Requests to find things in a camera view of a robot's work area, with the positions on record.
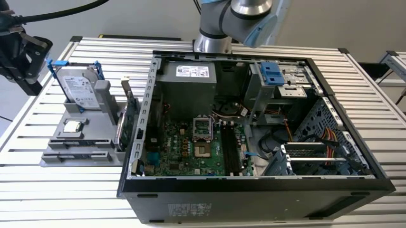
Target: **metal frame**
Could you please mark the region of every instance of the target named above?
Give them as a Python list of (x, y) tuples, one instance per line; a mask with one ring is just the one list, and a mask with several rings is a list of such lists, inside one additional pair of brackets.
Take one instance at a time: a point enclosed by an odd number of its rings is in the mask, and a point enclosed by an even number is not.
[[(82, 38), (69, 43), (58, 59), (72, 62), (92, 63), (100, 60), (105, 78), (112, 82), (110, 93), (117, 101), (124, 100), (124, 93), (117, 92), (118, 79), (126, 75), (134, 96), (141, 100), (146, 80), (152, 50), (190, 51), (190, 43), (182, 41), (130, 40), (113, 38)], [(381, 100), (381, 91), (367, 84), (365, 75), (359, 73), (337, 49), (263, 46), (256, 49), (233, 44), (235, 54), (308, 57), (312, 58), (337, 102), (343, 106), (367, 147), (373, 153), (396, 192), (364, 205), (355, 211), (331, 220), (301, 221), (283, 224), (285, 227), (387, 227), (406, 226), (406, 126), (388, 107), (389, 101)], [(61, 118), (61, 91), (57, 90), (49, 76), (44, 91), (38, 97), (30, 97), (14, 122), (3, 133), (0, 144), (1, 193), (6, 199), (6, 213), (1, 221), (9, 225), (32, 226), (133, 226), (138, 219), (125, 201), (114, 199), (114, 189), (121, 168), (40, 168), (37, 163), (46, 145), (49, 134)], [(368, 109), (365, 104), (380, 105)], [(193, 224), (196, 227), (279, 227), (272, 222), (241, 222), (227, 224)]]

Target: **blue tab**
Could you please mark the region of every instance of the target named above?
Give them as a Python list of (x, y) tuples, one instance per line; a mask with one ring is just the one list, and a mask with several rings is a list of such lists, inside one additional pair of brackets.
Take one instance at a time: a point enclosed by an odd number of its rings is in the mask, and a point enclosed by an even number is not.
[(265, 77), (265, 84), (268, 86), (284, 85), (284, 78), (275, 62), (260, 62), (260, 73)]
[(98, 80), (104, 80), (104, 74), (102, 74), (102, 70), (101, 70), (101, 64), (98, 63), (97, 60), (94, 62), (94, 66), (96, 66), (96, 69), (97, 69), (97, 78), (98, 78)]
[(56, 60), (53, 65), (57, 67), (64, 67), (64, 66), (69, 65), (69, 62), (65, 60)]

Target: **case label sticker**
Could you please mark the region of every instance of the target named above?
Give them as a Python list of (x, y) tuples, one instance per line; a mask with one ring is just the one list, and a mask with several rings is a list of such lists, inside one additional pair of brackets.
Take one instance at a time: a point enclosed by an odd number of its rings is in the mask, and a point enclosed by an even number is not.
[(89, 80), (80, 76), (62, 77), (68, 93), (82, 108), (100, 108)]
[(176, 77), (209, 77), (206, 66), (177, 66)]
[(208, 216), (211, 210), (211, 203), (169, 203), (169, 216)]

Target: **gray floor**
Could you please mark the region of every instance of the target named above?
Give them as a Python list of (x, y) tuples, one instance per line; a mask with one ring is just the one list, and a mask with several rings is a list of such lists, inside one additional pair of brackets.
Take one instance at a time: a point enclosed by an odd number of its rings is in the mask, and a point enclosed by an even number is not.
[[(0, 115), (13, 120), (26, 102), (28, 96), (22, 92), (18, 85), (10, 83), (2, 76), (0, 76), (0, 91)], [(9, 124), (9, 121), (0, 119), (0, 136), (2, 135)]]

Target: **white wall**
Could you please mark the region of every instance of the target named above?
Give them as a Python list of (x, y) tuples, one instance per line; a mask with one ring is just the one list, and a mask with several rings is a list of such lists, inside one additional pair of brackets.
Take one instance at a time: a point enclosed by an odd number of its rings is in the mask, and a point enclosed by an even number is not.
[(406, 51), (406, 0), (292, 0), (276, 45), (347, 48), (376, 62)]

